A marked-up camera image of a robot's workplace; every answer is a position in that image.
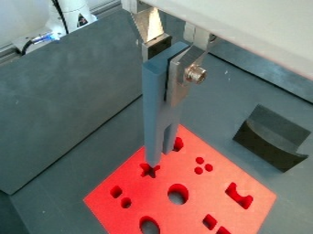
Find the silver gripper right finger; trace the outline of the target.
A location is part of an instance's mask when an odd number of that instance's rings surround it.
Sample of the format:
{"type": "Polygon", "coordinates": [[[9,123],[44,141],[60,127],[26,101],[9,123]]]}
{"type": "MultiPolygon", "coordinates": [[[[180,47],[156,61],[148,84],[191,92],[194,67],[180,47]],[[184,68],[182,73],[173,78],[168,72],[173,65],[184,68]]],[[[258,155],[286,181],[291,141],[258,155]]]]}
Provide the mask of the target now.
{"type": "Polygon", "coordinates": [[[183,38],[192,44],[171,59],[168,65],[165,101],[175,107],[187,96],[191,84],[206,79],[202,63],[207,52],[220,39],[191,23],[184,24],[183,38]]]}

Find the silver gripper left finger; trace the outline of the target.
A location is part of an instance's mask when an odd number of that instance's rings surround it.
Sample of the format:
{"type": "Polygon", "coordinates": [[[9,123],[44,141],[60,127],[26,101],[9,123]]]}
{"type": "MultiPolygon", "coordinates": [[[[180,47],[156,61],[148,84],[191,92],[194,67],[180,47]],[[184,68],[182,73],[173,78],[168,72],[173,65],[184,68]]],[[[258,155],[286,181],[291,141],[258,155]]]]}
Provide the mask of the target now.
{"type": "Polygon", "coordinates": [[[147,61],[171,46],[172,37],[163,32],[163,24],[156,7],[132,14],[135,27],[141,37],[141,57],[147,61]]]}

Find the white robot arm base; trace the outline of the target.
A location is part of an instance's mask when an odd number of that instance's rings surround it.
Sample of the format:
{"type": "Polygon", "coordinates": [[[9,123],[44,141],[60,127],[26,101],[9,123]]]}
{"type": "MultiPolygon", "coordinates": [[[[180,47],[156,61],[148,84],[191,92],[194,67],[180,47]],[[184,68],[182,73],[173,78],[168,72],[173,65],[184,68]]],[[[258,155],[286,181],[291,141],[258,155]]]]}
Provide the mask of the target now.
{"type": "Polygon", "coordinates": [[[96,21],[87,0],[49,0],[49,19],[45,27],[58,37],[96,21]]]}

